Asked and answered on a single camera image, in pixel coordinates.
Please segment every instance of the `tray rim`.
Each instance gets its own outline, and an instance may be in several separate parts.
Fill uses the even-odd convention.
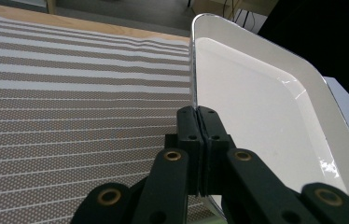
[[[217,15],[214,14],[200,14],[196,16],[192,22],[191,25],[191,37],[190,37],[190,43],[189,43],[189,51],[190,51],[190,68],[191,68],[191,89],[192,89],[192,103],[193,106],[196,108],[198,106],[198,100],[197,100],[197,73],[196,73],[196,40],[197,40],[197,34],[196,34],[196,28],[198,24],[198,20],[200,19],[207,19],[207,20],[219,20],[223,25],[225,26],[231,26],[235,28],[237,33],[244,33],[244,35],[248,37],[252,37],[254,39],[254,42],[262,43],[262,46],[260,48],[267,47],[268,45],[280,52],[282,55],[285,55],[287,58],[291,58],[292,61],[297,62],[297,65],[302,65],[302,70],[306,70],[307,72],[297,72],[295,71],[288,71],[288,68],[283,66],[283,64],[280,62],[275,62],[268,60],[266,57],[259,57],[258,53],[253,53],[253,55],[250,55],[251,52],[244,52],[247,55],[256,58],[257,60],[260,60],[264,63],[268,63],[272,66],[275,66],[285,72],[288,72],[290,75],[294,76],[296,79],[299,79],[299,76],[305,76],[305,73],[311,73],[314,76],[314,81],[317,81],[317,77],[319,77],[322,80],[319,80],[321,84],[319,84],[319,93],[324,95],[323,100],[316,99],[316,95],[312,94],[310,95],[311,103],[314,107],[314,112],[317,116],[317,119],[322,127],[322,130],[325,135],[329,135],[329,139],[327,139],[329,150],[331,151],[332,157],[334,158],[338,169],[340,170],[340,174],[342,176],[342,180],[344,182],[344,185],[347,189],[347,192],[349,193],[349,127],[346,124],[346,120],[343,117],[343,114],[338,106],[338,103],[336,102],[334,96],[332,95],[331,90],[329,89],[329,86],[327,82],[323,79],[322,75],[317,71],[317,69],[310,64],[305,59],[301,58],[299,55],[296,55],[292,52],[290,52],[287,49],[284,49],[273,42],[266,40],[258,35],[255,35],[251,32],[248,32],[244,28],[240,27],[236,23],[233,23],[232,21],[225,20]],[[237,49],[237,46],[228,46],[233,49]],[[216,201],[209,196],[208,201],[215,207],[215,209],[218,211],[218,213],[224,217],[223,212],[219,209],[220,206],[216,204]]]

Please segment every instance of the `floor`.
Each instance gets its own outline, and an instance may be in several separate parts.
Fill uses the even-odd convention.
[[[189,36],[194,12],[188,0],[59,0],[58,14],[137,29]]]

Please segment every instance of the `white stripe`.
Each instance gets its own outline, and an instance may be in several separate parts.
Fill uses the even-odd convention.
[[[64,120],[100,120],[100,119],[175,119],[175,116],[157,117],[123,117],[123,118],[98,118],[98,119],[0,119],[0,122],[25,122],[25,121],[64,121]]]
[[[32,224],[41,224],[41,223],[46,223],[46,222],[51,222],[51,221],[66,219],[66,218],[69,218],[69,217],[73,217],[73,215],[67,216],[67,217],[55,217],[55,218],[47,219],[47,220],[44,220],[44,221],[33,222]]]
[[[195,203],[195,204],[193,204],[193,205],[190,205],[188,208],[190,208],[190,207],[195,207],[195,206],[201,206],[201,205],[203,205],[203,203]]]
[[[159,51],[162,53],[168,52],[168,53],[176,53],[176,54],[182,54],[182,55],[188,56],[187,51],[179,51],[179,50],[171,50],[171,49],[158,49],[158,48],[149,47],[149,46],[136,47],[136,46],[129,45],[129,44],[110,43],[110,42],[106,42],[106,41],[89,40],[89,39],[66,37],[66,36],[60,36],[60,35],[44,35],[44,34],[40,34],[40,33],[14,31],[14,30],[2,29],[2,28],[0,28],[0,32],[4,32],[7,34],[14,34],[14,35],[29,35],[29,36],[35,36],[35,37],[60,39],[60,40],[65,40],[65,41],[76,41],[76,42],[86,43],[86,44],[98,44],[98,45],[105,45],[105,46],[109,46],[109,47],[125,47],[125,48],[129,48],[130,50],[132,50],[132,49],[151,49],[151,50],[156,50],[156,51]]]
[[[88,165],[88,166],[69,167],[69,168],[53,169],[53,170],[44,170],[44,171],[33,171],[33,172],[25,172],[25,173],[18,173],[18,174],[12,174],[12,175],[0,175],[0,178],[1,178],[1,177],[8,177],[8,176],[17,176],[17,175],[36,175],[36,174],[44,174],[44,173],[49,173],[49,172],[67,171],[67,170],[78,170],[78,169],[85,169],[85,168],[91,168],[91,167],[110,166],[110,165],[121,165],[121,164],[134,163],[134,162],[140,162],[140,161],[154,161],[154,160],[155,160],[155,158],[152,158],[152,159],[144,159],[144,160],[139,160],[139,161],[118,161],[118,162],[111,162],[111,163],[105,163],[105,164],[96,164],[96,165]]]
[[[70,132],[90,132],[102,130],[130,130],[130,129],[147,129],[147,128],[169,128],[175,125],[156,125],[156,126],[140,126],[140,127],[113,127],[113,128],[99,128],[99,129],[65,129],[65,130],[44,130],[44,131],[30,131],[30,132],[9,132],[0,134],[14,134],[14,133],[70,133]]]
[[[62,183],[62,184],[38,186],[38,187],[33,187],[33,188],[28,188],[28,189],[13,189],[13,190],[8,190],[8,191],[0,191],[0,194],[14,193],[14,192],[26,191],[26,190],[31,190],[31,189],[47,189],[47,188],[54,188],[54,187],[59,187],[59,186],[72,185],[72,184],[82,184],[82,183],[87,183],[87,182],[92,182],[92,181],[122,178],[122,177],[127,177],[127,176],[132,176],[132,175],[146,175],[148,173],[149,172],[142,172],[142,173],[136,173],[136,174],[130,174],[130,175],[115,175],[115,176],[110,176],[110,177],[102,177],[102,178],[88,179],[88,180],[79,180],[79,181],[75,181],[75,182],[67,182],[67,183]]]
[[[35,204],[29,204],[29,205],[20,206],[20,207],[7,208],[7,209],[0,210],[0,213],[2,213],[2,212],[9,212],[9,211],[13,211],[13,210],[18,210],[18,209],[22,209],[22,208],[35,207],[35,206],[45,205],[45,204],[50,204],[50,203],[62,203],[62,202],[76,200],[76,199],[82,199],[82,198],[85,198],[85,197],[86,196],[80,196],[80,197],[76,197],[76,198],[62,199],[62,200],[46,202],[46,203],[35,203]]]
[[[22,44],[26,46],[42,47],[47,49],[53,48],[53,49],[75,50],[75,46],[69,45],[69,44],[52,43],[52,42],[30,40],[30,39],[19,39],[19,38],[4,37],[4,36],[0,36],[0,43]],[[174,56],[174,55],[169,55],[167,53],[159,54],[159,53],[149,53],[149,52],[143,52],[143,51],[140,52],[140,51],[131,51],[131,50],[123,50],[123,49],[102,49],[102,48],[94,48],[94,47],[87,47],[87,46],[77,46],[76,50],[85,51],[85,52],[104,53],[104,54],[118,54],[118,55],[124,55],[124,56],[140,56],[140,57],[153,58],[153,59],[168,59],[168,60],[175,60],[175,61],[182,61],[182,62],[188,61],[188,56]]]
[[[138,38],[138,37],[131,37],[131,36],[125,36],[125,35],[109,35],[109,34],[104,34],[104,33],[99,33],[99,32],[93,32],[93,31],[83,31],[83,30],[78,30],[78,29],[71,29],[71,28],[65,28],[65,27],[58,27],[58,26],[50,26],[50,25],[45,25],[45,24],[38,24],[38,23],[33,23],[33,22],[27,22],[27,21],[14,21],[14,20],[10,20],[10,19],[6,19],[3,17],[0,17],[0,21],[9,21],[9,22],[13,22],[13,23],[17,23],[20,25],[33,25],[33,26],[37,26],[37,27],[42,27],[42,28],[52,28],[52,29],[59,29],[59,30],[63,30],[63,31],[71,31],[71,32],[78,32],[78,33],[82,33],[85,35],[90,35],[91,37],[95,37],[95,35],[105,35],[108,37],[120,37],[120,38],[126,38],[126,39],[130,39],[130,40],[152,40],[152,41],[156,41],[159,43],[164,43],[164,44],[171,44],[173,45],[173,43],[176,43],[177,45],[184,45],[187,46],[188,43],[185,43],[184,41],[181,40],[166,40],[166,39],[162,39],[162,38],[157,38],[157,37],[153,37],[153,38]]]
[[[47,159],[47,158],[60,158],[60,157],[72,157],[72,156],[82,156],[82,155],[92,155],[92,154],[113,153],[113,152],[146,150],[146,149],[154,149],[154,148],[163,148],[163,147],[138,147],[138,148],[126,148],[126,149],[119,149],[119,150],[110,150],[110,151],[85,152],[85,153],[55,155],[55,156],[44,156],[44,157],[17,158],[17,159],[0,160],[0,162],[39,160],[39,159]]]
[[[112,107],[112,108],[0,108],[0,111],[82,111],[82,110],[168,110],[178,109],[178,107]]]
[[[77,99],[77,98],[20,98],[0,97],[0,100],[42,100],[42,101],[152,101],[152,102],[189,102],[189,100],[154,100],[154,99]]]
[[[79,36],[79,37],[87,37],[87,38],[95,38],[95,39],[102,39],[102,40],[116,40],[116,41],[120,41],[120,42],[125,42],[125,43],[131,43],[131,44],[135,44],[135,45],[145,45],[145,43],[140,42],[140,41],[135,41],[135,40],[131,40],[126,38],[125,36],[99,36],[99,35],[82,35],[82,34],[74,34],[74,33],[68,33],[68,32],[63,32],[63,31],[52,31],[52,30],[48,30],[48,29],[39,29],[39,28],[35,28],[35,27],[30,27],[30,26],[22,26],[22,25],[14,25],[14,24],[6,24],[6,23],[2,23],[0,22],[1,26],[6,26],[6,27],[11,27],[11,28],[21,28],[21,29],[28,29],[28,30],[33,30],[33,31],[41,31],[41,32],[46,32],[46,33],[52,33],[54,35],[73,35],[75,37]],[[183,51],[187,51],[188,49],[185,48],[181,48],[181,47],[177,47],[177,46],[169,46],[169,45],[164,45],[161,43],[151,43],[148,42],[148,45],[153,45],[156,46],[158,48],[168,48],[168,49],[175,49],[175,50],[183,50]]]
[[[0,63],[0,72],[48,75],[48,76],[64,76],[64,77],[134,78],[134,79],[143,79],[143,80],[190,82],[189,76],[171,76],[171,75],[133,73],[133,72],[121,73],[121,72],[114,72],[114,71],[50,68],[50,67],[25,66],[25,65],[16,65],[16,64],[2,64],[2,63]]]
[[[89,142],[104,142],[104,141],[123,141],[123,140],[130,140],[130,139],[157,138],[157,137],[164,137],[164,136],[165,136],[165,135],[151,135],[151,136],[127,137],[127,138],[89,139],[89,140],[82,140],[82,141],[49,142],[49,143],[31,143],[31,144],[19,144],[19,145],[3,145],[3,146],[0,146],[0,147],[49,146],[49,145],[73,144],[73,143],[89,143]]]
[[[99,91],[189,94],[189,88],[133,85],[102,85],[0,80],[0,89],[29,91]]]
[[[169,64],[169,63],[127,62],[127,61],[115,60],[115,59],[102,59],[102,58],[36,53],[36,52],[28,52],[28,51],[12,50],[12,49],[0,49],[0,56],[44,60],[44,61],[55,62],[55,63],[57,62],[87,63],[87,64],[100,64],[100,65],[117,65],[122,67],[144,67],[144,68],[150,68],[150,69],[189,71],[188,65],[178,65],[178,64]]]

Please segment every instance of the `striped fabric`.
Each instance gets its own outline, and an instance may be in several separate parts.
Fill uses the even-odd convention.
[[[0,223],[68,223],[147,176],[189,85],[187,43],[0,18]],[[211,215],[189,197],[188,221]]]

